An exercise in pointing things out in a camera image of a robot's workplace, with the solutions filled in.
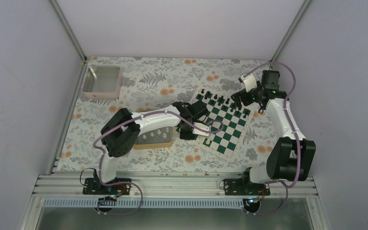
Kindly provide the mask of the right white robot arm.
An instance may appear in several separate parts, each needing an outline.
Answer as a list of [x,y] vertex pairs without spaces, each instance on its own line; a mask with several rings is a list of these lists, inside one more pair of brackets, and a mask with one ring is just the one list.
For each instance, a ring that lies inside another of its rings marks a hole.
[[241,191],[246,195],[254,194],[259,184],[287,180],[293,187],[298,181],[305,181],[316,151],[315,142],[306,139],[298,128],[288,93],[279,89],[279,77],[280,73],[274,70],[264,70],[261,80],[251,73],[243,74],[239,81],[245,88],[231,96],[238,108],[259,104],[269,115],[278,138],[265,165],[248,169],[247,178],[241,181]]

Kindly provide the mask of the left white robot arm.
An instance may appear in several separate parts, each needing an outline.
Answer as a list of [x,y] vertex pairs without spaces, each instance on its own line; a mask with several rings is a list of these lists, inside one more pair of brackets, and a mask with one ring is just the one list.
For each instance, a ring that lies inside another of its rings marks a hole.
[[102,150],[98,179],[95,188],[102,194],[110,193],[116,177],[116,159],[129,153],[137,138],[150,131],[165,127],[177,127],[180,139],[195,140],[198,136],[208,137],[212,131],[201,122],[207,114],[207,107],[202,102],[193,104],[174,102],[163,109],[149,112],[131,113],[126,108],[120,109],[105,124],[101,136],[93,146]]

